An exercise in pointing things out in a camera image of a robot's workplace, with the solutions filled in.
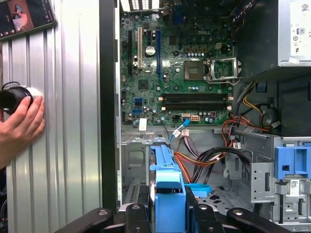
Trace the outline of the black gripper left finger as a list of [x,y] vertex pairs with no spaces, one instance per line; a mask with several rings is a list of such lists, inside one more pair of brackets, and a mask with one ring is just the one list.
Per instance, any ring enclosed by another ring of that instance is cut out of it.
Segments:
[[96,208],[77,218],[58,233],[150,233],[151,224],[144,205],[123,205],[116,214],[107,208]]

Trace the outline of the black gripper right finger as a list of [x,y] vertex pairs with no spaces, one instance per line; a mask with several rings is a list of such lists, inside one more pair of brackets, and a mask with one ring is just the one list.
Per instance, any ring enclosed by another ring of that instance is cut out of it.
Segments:
[[225,215],[213,205],[199,204],[186,188],[186,223],[189,233],[288,233],[289,230],[243,208]]

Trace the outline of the person's hand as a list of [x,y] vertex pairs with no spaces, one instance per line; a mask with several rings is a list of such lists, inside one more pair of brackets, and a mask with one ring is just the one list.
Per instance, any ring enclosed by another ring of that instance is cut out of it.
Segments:
[[30,100],[30,97],[25,97],[6,121],[0,121],[1,169],[25,151],[44,131],[44,99],[38,96],[32,103]]

